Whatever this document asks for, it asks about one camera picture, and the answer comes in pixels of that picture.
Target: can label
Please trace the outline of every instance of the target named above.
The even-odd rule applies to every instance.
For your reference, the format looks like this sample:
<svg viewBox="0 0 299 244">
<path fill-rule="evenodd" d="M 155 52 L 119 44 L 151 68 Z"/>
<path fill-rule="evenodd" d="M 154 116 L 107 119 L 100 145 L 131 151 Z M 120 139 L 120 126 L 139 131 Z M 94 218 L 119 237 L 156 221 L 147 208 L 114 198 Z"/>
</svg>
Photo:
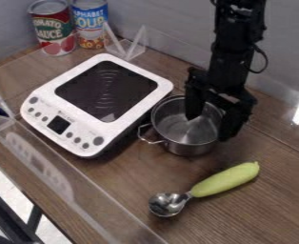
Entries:
<svg viewBox="0 0 299 244">
<path fill-rule="evenodd" d="M 72 11 L 80 46 L 86 49 L 102 49 L 104 47 L 103 23 L 108 21 L 108 4 L 86 10 L 72 6 Z"/>
<path fill-rule="evenodd" d="M 32 15 L 43 51 L 54 56 L 71 53 L 75 49 L 75 33 L 68 8 L 50 15 Z"/>
</svg>

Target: blue can label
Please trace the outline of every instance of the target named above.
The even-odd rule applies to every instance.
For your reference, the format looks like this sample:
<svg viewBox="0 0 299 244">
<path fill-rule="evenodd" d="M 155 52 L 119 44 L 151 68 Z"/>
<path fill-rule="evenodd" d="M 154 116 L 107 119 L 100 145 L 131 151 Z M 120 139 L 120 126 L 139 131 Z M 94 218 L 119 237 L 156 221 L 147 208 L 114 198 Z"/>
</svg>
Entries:
<svg viewBox="0 0 299 244">
<path fill-rule="evenodd" d="M 82 31 L 102 30 L 108 21 L 108 4 L 94 9 L 79 9 L 72 6 L 76 28 Z"/>
</svg>

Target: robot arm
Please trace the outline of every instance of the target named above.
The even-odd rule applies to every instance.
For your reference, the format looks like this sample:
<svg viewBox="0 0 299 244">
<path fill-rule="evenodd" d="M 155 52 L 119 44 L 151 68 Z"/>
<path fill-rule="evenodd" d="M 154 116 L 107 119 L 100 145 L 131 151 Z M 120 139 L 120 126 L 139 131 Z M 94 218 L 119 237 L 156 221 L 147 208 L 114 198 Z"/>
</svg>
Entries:
<svg viewBox="0 0 299 244">
<path fill-rule="evenodd" d="M 263 39 L 266 0 L 211 0 L 216 6 L 212 57 L 208 71 L 190 69 L 186 83 L 186 115 L 191 120 L 200 116 L 204 103 L 224 110 L 219 139 L 236 136 L 248 121 L 258 100 L 244 88 L 248 73 L 260 73 L 268 65 L 267 55 L 256 42 Z M 251 69 L 255 53 L 266 65 L 260 71 Z"/>
</svg>

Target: induction cooktop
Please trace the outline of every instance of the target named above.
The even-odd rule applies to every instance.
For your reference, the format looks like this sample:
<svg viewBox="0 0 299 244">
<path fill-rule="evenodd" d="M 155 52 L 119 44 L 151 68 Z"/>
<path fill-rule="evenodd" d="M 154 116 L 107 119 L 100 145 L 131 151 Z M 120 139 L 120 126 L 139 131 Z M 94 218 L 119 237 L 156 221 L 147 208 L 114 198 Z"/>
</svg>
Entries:
<svg viewBox="0 0 299 244">
<path fill-rule="evenodd" d="M 170 80 L 100 54 L 32 92 L 22 116 L 70 152 L 96 157 L 172 89 Z"/>
</svg>

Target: tomato sauce can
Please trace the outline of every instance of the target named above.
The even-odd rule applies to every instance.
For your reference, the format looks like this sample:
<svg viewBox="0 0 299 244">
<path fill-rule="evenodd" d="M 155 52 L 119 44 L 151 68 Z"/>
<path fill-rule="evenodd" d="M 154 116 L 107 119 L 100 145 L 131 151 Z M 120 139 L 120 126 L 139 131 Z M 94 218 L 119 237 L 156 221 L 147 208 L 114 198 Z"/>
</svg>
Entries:
<svg viewBox="0 0 299 244">
<path fill-rule="evenodd" d="M 103 23 L 108 21 L 107 0 L 74 0 L 72 12 L 79 45 L 86 49 L 104 47 Z"/>
<path fill-rule="evenodd" d="M 32 15 L 43 51 L 52 56 L 71 53 L 76 43 L 68 2 L 39 0 L 31 5 L 28 12 Z"/>
</svg>

